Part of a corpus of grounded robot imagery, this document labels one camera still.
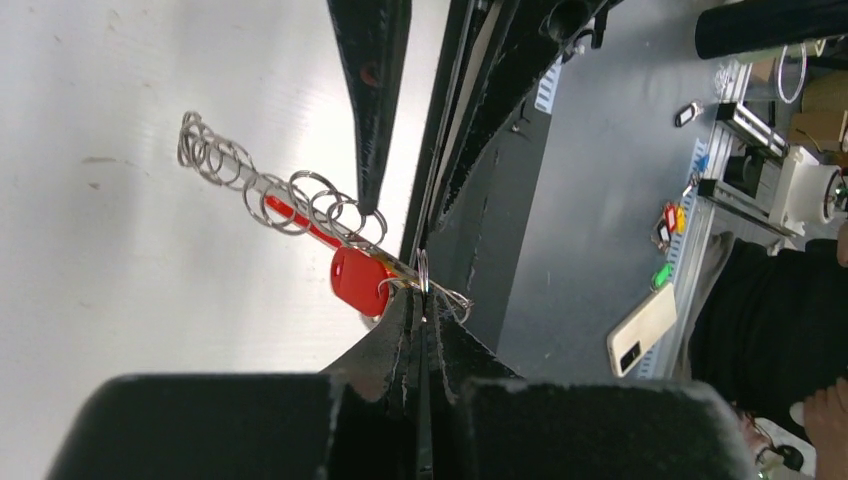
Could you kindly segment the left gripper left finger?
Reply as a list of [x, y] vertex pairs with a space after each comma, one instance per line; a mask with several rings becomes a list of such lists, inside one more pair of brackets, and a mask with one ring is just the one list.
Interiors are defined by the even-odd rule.
[[84, 403], [52, 479], [412, 479], [419, 294], [318, 373], [138, 374]]

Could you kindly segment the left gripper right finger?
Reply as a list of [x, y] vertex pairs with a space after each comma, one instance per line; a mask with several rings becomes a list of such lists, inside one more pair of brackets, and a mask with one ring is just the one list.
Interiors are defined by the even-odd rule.
[[736, 415], [696, 382], [525, 379], [424, 307], [436, 479], [754, 479]]

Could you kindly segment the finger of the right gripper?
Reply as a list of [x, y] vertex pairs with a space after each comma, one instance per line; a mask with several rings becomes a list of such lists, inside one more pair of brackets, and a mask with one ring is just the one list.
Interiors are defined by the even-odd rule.
[[443, 228], [490, 142], [579, 39], [603, 43], [614, 1], [453, 1], [400, 247]]
[[376, 212], [389, 158], [412, 5], [328, 0], [354, 119], [358, 211]]

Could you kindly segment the red tag key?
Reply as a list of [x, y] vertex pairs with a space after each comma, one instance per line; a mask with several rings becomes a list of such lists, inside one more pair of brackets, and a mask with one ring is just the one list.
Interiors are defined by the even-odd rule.
[[385, 266], [360, 250], [341, 247], [330, 265], [333, 293], [361, 315], [377, 321], [385, 312], [390, 298], [390, 279], [395, 278]]

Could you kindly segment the grey red keyring holder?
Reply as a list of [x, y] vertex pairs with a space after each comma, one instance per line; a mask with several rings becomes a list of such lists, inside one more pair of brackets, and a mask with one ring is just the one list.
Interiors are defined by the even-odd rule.
[[470, 299], [383, 249], [388, 223], [380, 211], [360, 214], [358, 201], [325, 176], [311, 170], [287, 177], [263, 173], [242, 145], [216, 133], [195, 111], [182, 117], [177, 161], [207, 182], [239, 193], [248, 215], [264, 227], [287, 236], [308, 235], [333, 255], [348, 247], [377, 259], [395, 275], [389, 300], [398, 290], [412, 288], [434, 295], [437, 306], [458, 323], [470, 316]]

